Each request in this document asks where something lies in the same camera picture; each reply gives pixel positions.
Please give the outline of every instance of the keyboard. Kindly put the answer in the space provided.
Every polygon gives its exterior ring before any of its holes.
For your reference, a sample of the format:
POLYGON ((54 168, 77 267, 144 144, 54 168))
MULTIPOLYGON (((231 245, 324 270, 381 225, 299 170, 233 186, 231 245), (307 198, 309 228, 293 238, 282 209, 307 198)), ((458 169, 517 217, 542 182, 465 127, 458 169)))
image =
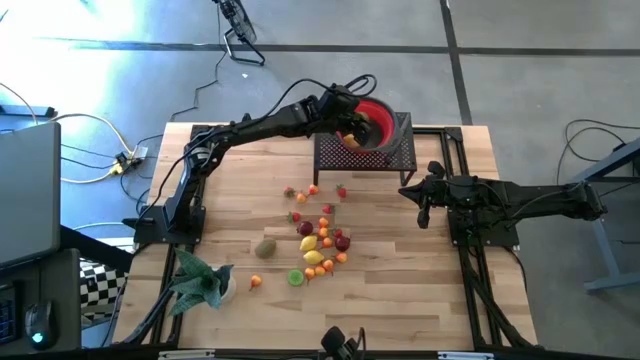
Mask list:
POLYGON ((14 284, 0 284, 0 345, 20 338, 17 299, 14 284))

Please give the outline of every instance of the computer mouse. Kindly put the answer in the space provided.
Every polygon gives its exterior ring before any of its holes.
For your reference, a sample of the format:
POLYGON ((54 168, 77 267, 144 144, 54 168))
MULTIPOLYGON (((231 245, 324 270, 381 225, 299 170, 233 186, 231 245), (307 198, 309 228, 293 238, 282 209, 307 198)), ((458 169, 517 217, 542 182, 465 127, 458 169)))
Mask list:
POLYGON ((51 300, 41 300, 29 306, 24 324, 25 333, 36 350, 46 350, 58 340, 58 324, 51 300))

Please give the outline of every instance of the checkered mat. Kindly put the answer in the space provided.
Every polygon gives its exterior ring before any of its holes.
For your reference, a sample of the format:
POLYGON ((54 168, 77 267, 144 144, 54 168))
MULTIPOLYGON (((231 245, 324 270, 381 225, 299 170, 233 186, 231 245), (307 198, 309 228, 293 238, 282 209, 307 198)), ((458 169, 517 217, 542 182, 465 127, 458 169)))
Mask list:
POLYGON ((109 318, 118 296, 118 291, 129 274, 101 264, 81 264, 80 307, 83 324, 90 325, 109 318))

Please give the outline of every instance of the artificial plant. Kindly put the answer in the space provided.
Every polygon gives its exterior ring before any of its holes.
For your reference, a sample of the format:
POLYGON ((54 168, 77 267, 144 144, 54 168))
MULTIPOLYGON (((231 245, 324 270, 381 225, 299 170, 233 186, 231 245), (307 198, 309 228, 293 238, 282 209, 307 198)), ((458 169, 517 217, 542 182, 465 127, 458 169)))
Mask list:
POLYGON ((171 290, 182 294, 182 296, 171 308, 170 315, 181 314, 201 302, 206 302, 212 308, 219 309, 222 295, 229 287, 233 265, 223 265, 217 270, 213 270, 207 263, 191 253, 176 249, 176 255, 181 268, 173 277, 171 290))

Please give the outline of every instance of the red strawberry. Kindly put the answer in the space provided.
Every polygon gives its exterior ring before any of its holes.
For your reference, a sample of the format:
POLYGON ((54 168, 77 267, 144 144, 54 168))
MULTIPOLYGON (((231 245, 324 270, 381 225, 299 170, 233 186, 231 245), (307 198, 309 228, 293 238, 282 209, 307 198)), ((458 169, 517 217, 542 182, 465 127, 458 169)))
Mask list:
POLYGON ((333 212, 333 205, 326 204, 322 207, 322 212, 325 214, 331 214, 333 212))
POLYGON ((296 195, 296 191, 293 190, 293 188, 291 186, 287 186, 286 188, 284 188, 284 196, 288 197, 288 198, 292 198, 296 195))
POLYGON ((336 186, 336 191, 338 192, 338 196, 340 196, 341 198, 344 199, 347 197, 347 189, 344 187, 344 185, 340 184, 336 186))
POLYGON ((287 215, 287 221, 289 221, 290 224, 300 221, 300 214, 289 212, 289 215, 287 215))

